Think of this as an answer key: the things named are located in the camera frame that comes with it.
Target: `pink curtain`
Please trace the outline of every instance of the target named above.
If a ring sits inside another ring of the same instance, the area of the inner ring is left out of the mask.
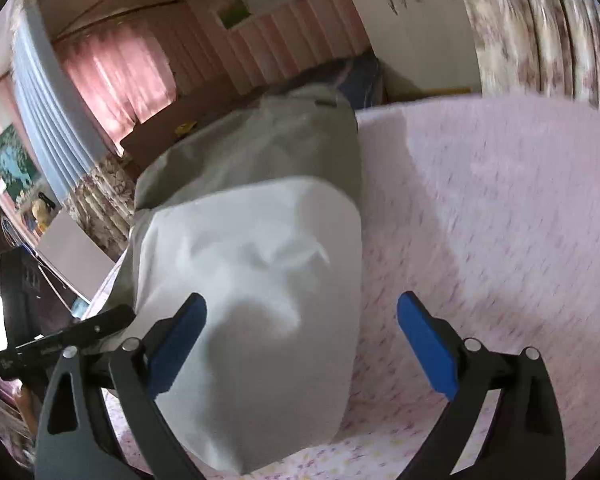
[[[69,78],[115,143],[176,99],[167,57],[143,20],[112,20],[56,45]]]

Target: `bed sheet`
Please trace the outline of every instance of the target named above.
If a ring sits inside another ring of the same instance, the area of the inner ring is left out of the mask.
[[[573,477],[600,444],[600,115],[560,99],[463,97],[365,110],[358,123],[363,313],[349,406],[333,443],[250,478],[400,474],[445,405],[395,321],[405,290],[493,351],[540,349]],[[495,402],[456,470],[475,459]]]

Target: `curtain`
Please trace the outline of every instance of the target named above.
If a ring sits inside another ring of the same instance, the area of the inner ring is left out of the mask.
[[[115,143],[176,99],[169,62],[145,20],[111,20],[56,45],[61,63]]]
[[[134,184],[62,70],[36,0],[18,1],[13,27],[16,102],[40,169],[69,214],[117,259],[128,239]]]
[[[597,0],[464,0],[484,95],[540,92],[600,110]]]

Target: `gray fabric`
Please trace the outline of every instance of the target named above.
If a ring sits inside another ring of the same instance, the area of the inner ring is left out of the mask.
[[[323,85],[268,96],[184,139],[138,180],[135,225],[104,310],[134,304],[144,234],[155,212],[202,196],[288,176],[314,176],[360,204],[358,124],[349,102]]]

